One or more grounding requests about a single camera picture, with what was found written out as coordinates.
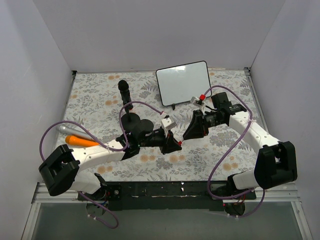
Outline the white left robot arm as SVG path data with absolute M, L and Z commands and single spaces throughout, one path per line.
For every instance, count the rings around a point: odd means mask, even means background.
M 141 147 L 158 147 L 162 154 L 182 149 L 171 131 L 177 125 L 171 117 L 163 118 L 158 129 L 154 129 L 148 119 L 123 121 L 122 125 L 125 133 L 105 147 L 69 148 L 66 144 L 57 147 L 38 168 L 49 195 L 58 196 L 73 190 L 101 200 L 107 193 L 106 184 L 101 176 L 90 173 L 89 168 L 130 159 Z

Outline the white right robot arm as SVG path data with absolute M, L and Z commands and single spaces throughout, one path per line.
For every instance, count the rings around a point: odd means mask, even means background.
M 192 97 L 194 110 L 191 122 L 183 134 L 183 139 L 201 139 L 209 134 L 209 129 L 227 125 L 243 136 L 243 140 L 257 155 L 254 170 L 230 175 L 227 178 L 227 195 L 237 199 L 246 189 L 260 187 L 264 190 L 294 182 L 298 178 L 296 150 L 290 141 L 280 141 L 271 136 L 241 104 L 232 104 L 225 92 L 212 96 L 213 111 L 205 111 L 204 95 Z

